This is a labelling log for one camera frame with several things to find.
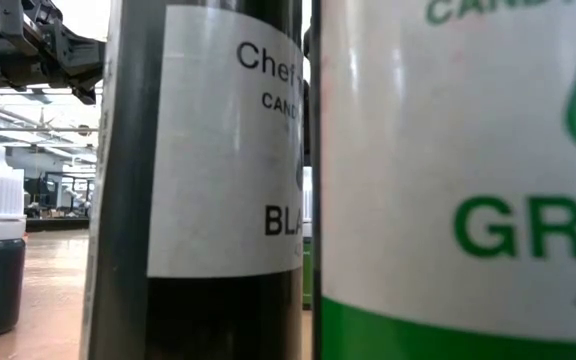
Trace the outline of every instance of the metal beam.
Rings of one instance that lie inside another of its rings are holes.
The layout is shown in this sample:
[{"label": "metal beam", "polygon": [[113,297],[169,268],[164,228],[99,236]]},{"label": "metal beam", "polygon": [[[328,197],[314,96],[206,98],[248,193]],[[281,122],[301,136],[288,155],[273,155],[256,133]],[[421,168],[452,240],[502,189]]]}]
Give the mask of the metal beam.
[{"label": "metal beam", "polygon": [[0,131],[10,131],[10,132],[39,132],[39,133],[50,133],[50,132],[77,132],[77,133],[87,133],[87,132],[98,132],[99,129],[88,129],[88,128],[0,128]]},{"label": "metal beam", "polygon": [[3,114],[3,115],[6,115],[6,116],[11,117],[13,121],[21,121],[21,122],[26,122],[26,123],[28,123],[28,124],[33,124],[33,125],[37,125],[37,126],[43,126],[43,124],[40,123],[40,122],[37,121],[37,120],[33,120],[33,119],[27,118],[27,117],[25,117],[25,116],[21,116],[21,115],[19,115],[19,114],[15,114],[14,112],[8,111],[8,110],[6,110],[6,109],[4,109],[4,108],[2,108],[2,107],[0,107],[0,114]]}]

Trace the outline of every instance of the metal equipment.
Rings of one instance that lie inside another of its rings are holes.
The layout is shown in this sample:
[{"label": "metal equipment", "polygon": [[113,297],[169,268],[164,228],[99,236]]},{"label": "metal equipment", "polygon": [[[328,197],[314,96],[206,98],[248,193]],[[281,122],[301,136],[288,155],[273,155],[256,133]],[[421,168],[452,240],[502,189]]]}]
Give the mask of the metal equipment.
[{"label": "metal equipment", "polygon": [[96,102],[105,43],[63,24],[51,0],[0,0],[0,87],[25,91],[47,83],[72,89],[82,103]]}]

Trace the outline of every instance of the white label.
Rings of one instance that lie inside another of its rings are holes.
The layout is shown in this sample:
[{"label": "white label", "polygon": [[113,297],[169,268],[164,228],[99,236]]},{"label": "white label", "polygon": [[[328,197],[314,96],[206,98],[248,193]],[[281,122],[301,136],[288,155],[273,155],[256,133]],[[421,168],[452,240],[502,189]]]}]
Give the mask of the white label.
[{"label": "white label", "polygon": [[324,294],[576,341],[576,1],[323,14]]},{"label": "white label", "polygon": [[299,268],[301,51],[254,18],[169,6],[163,58],[148,275]]}]

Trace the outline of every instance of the black bottle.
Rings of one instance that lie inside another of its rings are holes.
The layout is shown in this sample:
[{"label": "black bottle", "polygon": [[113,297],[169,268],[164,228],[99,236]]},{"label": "black bottle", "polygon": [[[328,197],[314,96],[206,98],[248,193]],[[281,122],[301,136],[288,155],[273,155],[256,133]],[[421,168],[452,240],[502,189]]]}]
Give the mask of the black bottle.
[{"label": "black bottle", "polygon": [[114,2],[82,358],[300,357],[300,33],[300,0]]}]

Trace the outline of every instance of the floor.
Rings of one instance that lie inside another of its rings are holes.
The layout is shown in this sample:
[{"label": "floor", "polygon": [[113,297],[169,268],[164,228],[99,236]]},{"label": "floor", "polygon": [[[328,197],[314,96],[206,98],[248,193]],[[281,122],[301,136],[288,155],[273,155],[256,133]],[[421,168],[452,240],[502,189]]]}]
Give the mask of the floor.
[{"label": "floor", "polygon": [[[86,232],[31,234],[19,323],[0,336],[0,360],[79,358],[87,252]],[[307,360],[310,312],[304,311],[302,320],[302,360]]]}]

